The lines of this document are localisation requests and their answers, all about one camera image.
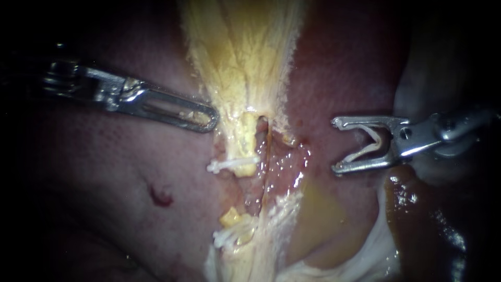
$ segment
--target blood spot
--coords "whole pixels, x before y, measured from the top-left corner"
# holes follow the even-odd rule
[[[150,185],[150,196],[156,206],[169,207],[174,202],[169,188],[170,185],[163,185],[161,187]]]

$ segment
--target forceps jaw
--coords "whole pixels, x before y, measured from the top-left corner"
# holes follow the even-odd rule
[[[350,130],[356,127],[360,128],[361,125],[370,128],[384,128],[393,136],[390,141],[388,151],[381,157],[352,161],[341,160],[336,164],[331,165],[331,170],[337,176],[348,173],[389,168],[409,160],[409,158],[401,157],[398,144],[395,141],[395,136],[397,136],[403,128],[407,128],[409,119],[385,115],[339,116],[332,119],[331,124],[333,127],[342,131]]]
[[[3,65],[0,61],[2,89],[8,93],[23,89],[24,97],[13,96],[13,101],[65,100],[197,133],[212,131],[219,120],[217,111],[204,101],[72,56],[13,52],[5,60],[5,74]]]
[[[210,132],[217,125],[219,115],[215,109],[145,81],[91,67],[87,68],[86,75],[99,81],[95,101],[107,111],[147,118],[197,133]]]
[[[428,119],[410,124],[403,117],[394,116],[340,116],[331,120],[331,124],[339,130],[360,128],[365,130],[376,141],[380,136],[371,128],[385,128],[391,134],[389,149],[382,157],[357,160],[366,153],[380,148],[365,147],[361,151],[350,154],[342,161],[331,166],[336,175],[361,172],[373,169],[384,169],[408,162],[413,155],[432,150],[436,157],[453,158],[467,151],[478,141],[476,130],[489,125],[492,120],[499,120],[499,114],[489,108],[479,106],[471,109],[453,111],[447,114],[435,113]]]

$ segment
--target yellow fatty tissue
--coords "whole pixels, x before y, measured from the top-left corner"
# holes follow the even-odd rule
[[[220,114],[226,168],[251,176],[259,162],[260,116],[286,124],[283,105],[289,64],[303,14],[300,0],[179,1],[188,57]]]

